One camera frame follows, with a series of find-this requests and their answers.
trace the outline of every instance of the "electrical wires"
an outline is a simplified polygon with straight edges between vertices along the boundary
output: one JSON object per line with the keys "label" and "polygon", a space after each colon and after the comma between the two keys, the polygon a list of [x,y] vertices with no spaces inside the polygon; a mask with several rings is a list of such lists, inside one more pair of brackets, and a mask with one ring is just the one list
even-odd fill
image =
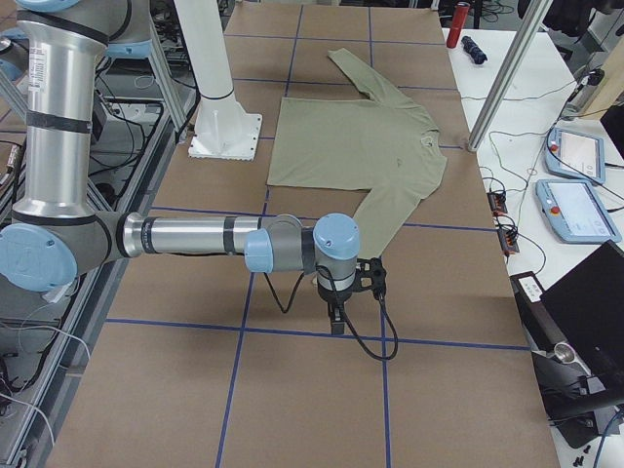
{"label": "electrical wires", "polygon": [[14,403],[24,405],[25,407],[29,407],[30,409],[37,412],[37,414],[39,414],[41,418],[44,420],[44,422],[46,423],[46,427],[48,428],[48,432],[50,433],[50,441],[52,442],[52,447],[55,446],[55,443],[57,442],[57,440],[55,439],[55,433],[52,430],[52,424],[50,424],[50,419],[48,419],[48,416],[46,416],[44,412],[42,412],[39,408],[35,407],[34,405],[27,403],[27,402],[23,402],[22,400],[18,400],[17,398],[12,397],[11,395],[0,393],[0,398],[5,398]]}
{"label": "electrical wires", "polygon": [[[342,316],[342,318],[344,318],[344,322],[347,324],[347,327],[351,331],[351,334],[353,334],[353,337],[355,337],[355,339],[357,340],[360,347],[364,350],[364,352],[367,353],[370,357],[372,357],[376,361],[390,361],[394,359],[397,356],[397,353],[399,352],[399,336],[397,334],[397,329],[395,329],[394,324],[392,323],[392,320],[390,319],[390,316],[388,315],[386,302],[385,302],[385,296],[383,294],[379,295],[379,298],[378,298],[379,308],[380,308],[381,316],[388,323],[388,326],[390,327],[390,330],[392,331],[392,341],[394,343],[394,347],[388,356],[381,356],[371,351],[371,349],[366,345],[366,343],[362,340],[358,332],[355,330],[355,327],[353,326],[351,319],[349,319],[349,316],[344,310],[344,306],[338,305],[338,304],[343,303],[343,301],[341,301],[340,297],[338,296],[338,290],[335,286],[335,279],[333,278],[333,275],[330,272],[329,268],[324,265],[317,265],[316,270],[318,273],[322,274],[324,278],[330,281],[331,292],[333,293],[333,296],[335,298],[336,307],[338,307],[340,315]],[[330,312],[331,312],[331,308],[332,306],[328,303],[328,309]]]}
{"label": "electrical wires", "polygon": [[[527,96],[527,97],[505,97],[503,100],[507,100],[507,101],[512,101],[512,102],[520,102],[523,100],[536,100],[536,99],[542,99],[545,98],[549,95],[552,95],[554,93],[558,93],[561,90],[564,90],[565,88],[567,88],[569,85],[571,84],[576,84],[576,80],[572,80],[569,81],[567,83],[565,83],[563,86],[560,86],[559,88],[557,88],[556,90],[552,90],[552,91],[548,91],[546,93],[543,93],[539,96]],[[488,97],[472,97],[472,96],[463,96],[461,97],[462,99],[470,99],[470,100],[486,100]]]}
{"label": "electrical wires", "polygon": [[289,311],[291,310],[291,307],[293,307],[294,297],[296,296],[296,292],[299,289],[299,285],[301,284],[301,280],[303,280],[303,276],[305,274],[301,273],[299,275],[299,278],[296,280],[296,283],[294,283],[294,287],[292,288],[292,292],[291,292],[291,297],[286,307],[282,305],[280,298],[277,296],[277,293],[275,292],[275,288],[273,288],[273,284],[271,283],[271,280],[269,279],[269,275],[267,275],[266,273],[263,273],[263,274],[264,274],[264,279],[266,280],[266,283],[269,285],[271,294],[273,294],[273,298],[275,299],[275,302],[277,303],[278,307],[280,308],[283,314],[288,314]]}
{"label": "electrical wires", "polygon": [[600,461],[601,454],[603,453],[603,446],[605,445],[605,440],[606,440],[606,436],[608,436],[608,431],[611,429],[611,426],[613,425],[613,423],[621,417],[624,417],[624,409],[621,409],[616,414],[614,414],[611,420],[606,425],[603,435],[601,436],[601,442],[598,445],[598,451],[596,452],[596,458],[594,459],[593,468],[598,468],[598,462]]}
{"label": "electrical wires", "polygon": [[11,330],[12,332],[22,332],[26,330],[50,330],[50,331],[62,334],[64,336],[67,336],[68,338],[75,339],[80,344],[82,344],[82,346],[85,348],[85,352],[87,353],[87,360],[91,361],[91,350],[89,349],[89,345],[87,344],[87,342],[84,339],[74,334],[68,333],[67,331],[63,331],[57,327],[52,327],[49,325],[37,325],[37,326],[32,326],[32,327],[10,327],[3,322],[0,322],[0,327],[6,330]]}

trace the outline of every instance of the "blue tape line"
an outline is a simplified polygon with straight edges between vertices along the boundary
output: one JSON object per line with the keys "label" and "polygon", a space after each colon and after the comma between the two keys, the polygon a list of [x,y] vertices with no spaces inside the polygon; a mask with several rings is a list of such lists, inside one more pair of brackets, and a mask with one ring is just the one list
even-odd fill
{"label": "blue tape line", "polygon": [[292,36],[268,36],[265,34],[237,34],[237,33],[227,33],[223,34],[225,37],[249,37],[252,39],[288,39],[291,41],[294,39]]}
{"label": "blue tape line", "polygon": [[232,78],[232,81],[251,81],[256,83],[280,83],[286,84],[286,80],[271,80],[268,78]]}
{"label": "blue tape line", "polygon": [[[323,86],[353,86],[352,83],[324,83],[322,81],[298,81],[298,80],[271,80],[263,78],[232,78],[234,81],[251,81],[256,83],[284,83],[288,85],[323,85]],[[397,86],[400,90],[423,90],[423,91],[455,91],[456,88],[438,88],[434,86]]]}
{"label": "blue tape line", "polygon": [[[251,299],[251,294],[248,293],[248,299]],[[246,302],[246,310],[249,311],[249,304]],[[128,325],[148,325],[154,327],[172,327],[183,329],[202,329],[202,330],[216,330],[221,332],[249,332],[259,334],[283,334],[287,336],[309,336],[317,338],[335,338],[335,339],[355,339],[350,334],[335,335],[330,333],[321,333],[315,331],[296,331],[296,330],[277,330],[277,329],[261,329],[254,327],[232,327],[223,325],[211,325],[211,324],[194,324],[194,323],[182,323],[182,322],[167,322],[157,320],[142,320],[142,319],[124,319],[124,318],[109,318],[106,319],[106,323],[112,324],[128,324]],[[365,341],[381,341],[392,342],[392,338],[383,336],[369,336],[363,335],[362,339]],[[418,338],[399,338],[400,343],[404,344],[422,344],[432,346],[449,346],[454,348],[478,348],[478,349],[501,349],[507,351],[530,351],[528,346],[519,346],[513,344],[491,344],[491,343],[468,343],[462,341],[442,341],[435,339],[418,339]]]}
{"label": "blue tape line", "polygon": [[470,227],[470,226],[447,226],[443,224],[421,224],[417,222],[406,222],[405,227],[425,227],[428,229],[450,229],[454,231],[478,231],[478,232],[496,232],[493,227]]}
{"label": "blue tape line", "polygon": [[323,83],[321,81],[291,81],[293,85],[353,86],[352,83]]}
{"label": "blue tape line", "polygon": [[230,388],[227,392],[227,404],[225,405],[225,414],[223,415],[223,424],[221,425],[221,437],[218,441],[218,451],[216,453],[215,468],[220,468],[221,458],[223,457],[223,447],[225,446],[225,435],[227,434],[227,424],[230,418],[230,410],[232,409],[232,399],[234,397],[234,387],[236,384],[236,376],[238,375],[238,367],[241,361],[241,351],[243,349],[243,338],[245,336],[245,325],[250,310],[250,302],[252,301],[252,290],[254,289],[254,276],[250,275],[250,284],[247,289],[247,299],[245,300],[245,312],[243,313],[243,321],[241,330],[238,335],[238,343],[236,344],[236,356],[234,358],[234,367],[232,369],[232,378],[230,379]]}
{"label": "blue tape line", "polygon": [[435,339],[399,338],[400,343],[424,344],[431,346],[449,346],[452,348],[501,349],[505,351],[530,351],[528,346],[513,344],[465,343],[461,341],[438,341]]}
{"label": "blue tape line", "polygon": [[164,322],[158,320],[141,320],[141,319],[106,319],[108,324],[130,324],[130,325],[149,325],[152,327],[172,327],[179,329],[202,329],[202,330],[219,330],[225,332],[239,332],[240,327],[227,327],[225,325],[210,324],[193,324],[182,322]]}
{"label": "blue tape line", "polygon": [[435,86],[397,86],[400,90],[457,91],[456,88],[438,88]]}
{"label": "blue tape line", "polygon": [[[265,197],[270,195],[270,189],[267,187],[267,194]],[[220,210],[201,210],[194,208],[175,208],[175,207],[152,207],[151,210],[161,211],[161,212],[179,212],[179,213],[201,213],[204,215],[237,215],[237,216],[260,216],[260,217],[274,217],[274,214],[268,214],[265,209],[262,210],[262,213],[245,213],[245,212],[228,212],[228,211],[220,211]],[[314,216],[297,216],[299,219],[316,221],[317,217]],[[426,229],[448,229],[454,231],[476,231],[476,232],[496,232],[496,229],[493,227],[472,227],[472,226],[450,226],[444,224],[424,224],[417,222],[406,222],[403,224],[404,227],[423,227]]]}
{"label": "blue tape line", "polygon": [[[371,28],[371,16],[369,15],[369,28]],[[305,36],[271,36],[265,34],[236,34],[236,33],[228,33],[223,34],[225,37],[247,37],[251,39],[299,39],[302,41],[326,41],[326,42],[359,42],[359,43],[373,43],[373,44],[402,44],[402,45],[411,45],[411,46],[445,46],[444,42],[421,42],[421,41],[381,41],[381,40],[373,40],[372,34],[369,36],[368,40],[364,39],[338,39],[335,37],[305,37]]]}
{"label": "blue tape line", "polygon": [[[313,338],[332,338],[332,339],[355,339],[355,336],[350,334],[331,334],[331,333],[321,333],[317,331],[296,331],[296,330],[276,330],[276,329],[258,329],[258,328],[245,328],[245,332],[249,333],[259,333],[259,334],[282,334],[286,336],[308,336]],[[381,336],[368,336],[361,335],[361,339],[364,341],[381,341],[383,342],[383,338]]]}
{"label": "blue tape line", "polygon": [[201,209],[194,209],[194,208],[152,207],[151,210],[159,210],[161,212],[203,213],[206,215],[262,216],[262,214],[259,214],[259,213],[227,212],[227,211],[219,211],[219,210],[201,210]]}
{"label": "blue tape line", "polygon": [[296,33],[294,34],[294,44],[292,44],[291,65],[289,66],[289,77],[286,82],[286,89],[284,90],[284,96],[289,95],[289,88],[291,87],[291,79],[293,78],[293,65],[294,65],[294,53],[296,52],[296,42],[299,37],[299,30],[301,28],[301,19],[303,18],[303,5],[299,7],[299,21],[296,24]]}
{"label": "blue tape line", "polygon": [[[386,321],[384,320],[383,313],[379,310],[379,317],[381,320],[381,355],[386,357]],[[381,374],[383,384],[383,426],[385,434],[385,446],[386,446],[386,468],[392,467],[392,444],[391,444],[391,430],[390,430],[390,392],[388,390],[388,362],[381,362]]]}
{"label": "blue tape line", "polygon": [[[383,342],[383,346],[383,355],[385,356],[385,341]],[[383,361],[381,363],[381,370],[383,374],[383,425],[386,443],[386,468],[392,468],[392,439],[390,436],[390,393],[388,390],[388,363],[386,361]]]}

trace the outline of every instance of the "metal pole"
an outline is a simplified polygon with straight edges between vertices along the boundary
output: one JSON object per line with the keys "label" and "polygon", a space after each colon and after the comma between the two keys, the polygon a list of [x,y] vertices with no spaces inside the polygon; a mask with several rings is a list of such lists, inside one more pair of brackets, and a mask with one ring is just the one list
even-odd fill
{"label": "metal pole", "polygon": [[552,3],[553,0],[533,0],[530,2],[525,14],[525,19],[519,31],[516,33],[516,37],[514,37],[514,42],[509,48],[509,52],[507,52],[503,64],[500,66],[498,75],[496,75],[494,79],[486,102],[472,129],[472,133],[468,139],[469,151],[477,151],[477,148],[479,148],[479,145],[486,136],[489,125],[494,119],[500,103],[503,98],[505,98],[505,94],[518,71],[518,67],[522,63],[533,40],[533,36],[544,20],[544,17],[546,17],[546,13]]}
{"label": "metal pole", "polygon": [[165,104],[169,108],[169,112],[172,115],[174,121],[174,127],[177,132],[183,130],[184,121],[186,116],[184,115],[184,109],[179,101],[179,94],[176,92],[174,80],[171,77],[171,70],[167,63],[167,58],[163,52],[163,46],[160,44],[154,21],[149,19],[149,27],[152,39],[152,52],[149,56],[149,63],[152,65],[152,70],[156,76],[156,81],[160,87],[160,91],[165,99]]}
{"label": "metal pole", "polygon": [[13,111],[18,114],[22,122],[26,122],[26,111],[28,110],[28,104],[24,96],[9,79],[9,77],[0,68],[0,96],[2,96],[7,103],[11,106]]}

